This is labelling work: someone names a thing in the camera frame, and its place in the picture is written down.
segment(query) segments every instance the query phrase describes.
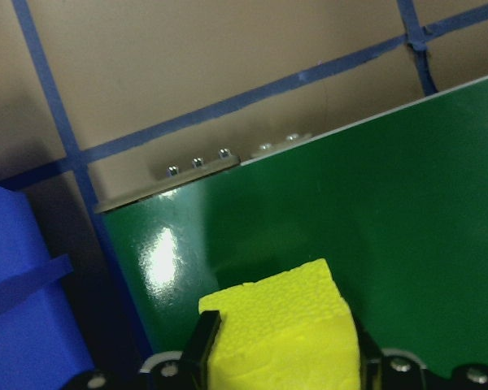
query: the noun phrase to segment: green panel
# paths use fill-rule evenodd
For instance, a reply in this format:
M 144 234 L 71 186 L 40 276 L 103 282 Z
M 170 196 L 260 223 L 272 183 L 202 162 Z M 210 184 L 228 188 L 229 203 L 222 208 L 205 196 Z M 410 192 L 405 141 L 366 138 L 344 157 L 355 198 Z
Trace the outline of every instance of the green panel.
M 383 347 L 488 363 L 488 80 L 105 215 L 155 349 L 316 258 Z

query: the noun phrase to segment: blue object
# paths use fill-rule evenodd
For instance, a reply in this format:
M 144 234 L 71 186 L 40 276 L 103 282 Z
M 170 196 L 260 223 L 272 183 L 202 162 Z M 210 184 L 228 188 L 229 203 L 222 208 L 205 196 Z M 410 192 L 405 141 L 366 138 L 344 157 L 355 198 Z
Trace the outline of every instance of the blue object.
M 70 270 L 25 195 L 0 188 L 0 389 L 54 390 L 94 366 L 57 281 Z

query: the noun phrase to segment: glossy green surface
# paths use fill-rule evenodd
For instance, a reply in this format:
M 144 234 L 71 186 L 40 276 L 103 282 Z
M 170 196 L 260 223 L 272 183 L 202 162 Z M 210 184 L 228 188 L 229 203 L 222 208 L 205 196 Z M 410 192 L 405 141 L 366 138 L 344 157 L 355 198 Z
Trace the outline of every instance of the glossy green surface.
M 488 80 L 105 220 L 155 349 L 202 295 L 325 257 L 382 347 L 488 363 Z

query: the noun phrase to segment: black plastic part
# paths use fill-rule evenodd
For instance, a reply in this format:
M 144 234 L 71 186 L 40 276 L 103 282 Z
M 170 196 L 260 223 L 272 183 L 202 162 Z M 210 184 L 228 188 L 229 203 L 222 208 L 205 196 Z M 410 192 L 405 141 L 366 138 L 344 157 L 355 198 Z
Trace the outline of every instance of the black plastic part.
M 193 375 L 198 389 L 207 389 L 208 357 L 219 331 L 219 326 L 220 313 L 218 311 L 203 312 L 182 353 L 180 368 L 182 371 L 185 370 Z
M 420 365 L 407 357 L 385 356 L 381 367 L 381 388 L 383 390 L 426 389 Z
M 488 390 L 488 366 L 484 364 L 466 364 L 452 371 L 452 387 L 455 390 Z
M 207 390 L 207 363 L 220 325 L 218 311 L 201 314 L 181 359 L 161 362 L 150 372 L 157 389 Z
M 381 390 L 381 360 L 383 353 L 373 338 L 354 317 L 358 335 L 361 390 Z
M 69 380 L 62 390 L 122 390 L 124 384 L 113 374 L 101 370 L 89 370 Z

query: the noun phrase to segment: screw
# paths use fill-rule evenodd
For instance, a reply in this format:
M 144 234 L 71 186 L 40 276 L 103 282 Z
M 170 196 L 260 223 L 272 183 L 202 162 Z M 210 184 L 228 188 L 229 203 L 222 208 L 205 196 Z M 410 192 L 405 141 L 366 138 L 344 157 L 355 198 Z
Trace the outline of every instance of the screw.
M 390 361 L 390 366 L 397 372 L 409 372 L 412 368 L 410 362 L 402 357 L 395 357 Z
M 194 158 L 192 160 L 192 165 L 194 166 L 194 168 L 202 167 L 204 165 L 204 158 L 202 158 L 202 157 Z
M 219 149 L 219 158 L 227 158 L 231 156 L 231 150 L 229 149 Z
M 87 388 L 102 388 L 107 384 L 107 379 L 101 373 L 94 376 L 87 382 Z
M 466 371 L 466 377 L 470 379 L 472 382 L 474 382 L 475 384 L 488 383 L 488 375 L 486 375 L 484 372 L 474 367 L 470 367 Z
M 179 167 L 177 165 L 172 165 L 168 167 L 166 170 L 166 174 L 168 177 L 175 176 L 179 173 Z
M 272 148 L 272 145 L 269 142 L 266 142 L 265 144 L 262 144 L 261 146 L 259 146 L 260 150 L 268 150 L 271 148 Z
M 298 133 L 293 133 L 293 134 L 290 134 L 289 136 L 287 136 L 285 138 L 286 141 L 296 141 L 300 138 L 300 135 Z
M 179 373 L 179 366 L 176 362 L 166 362 L 164 367 L 161 369 L 162 376 L 175 376 Z

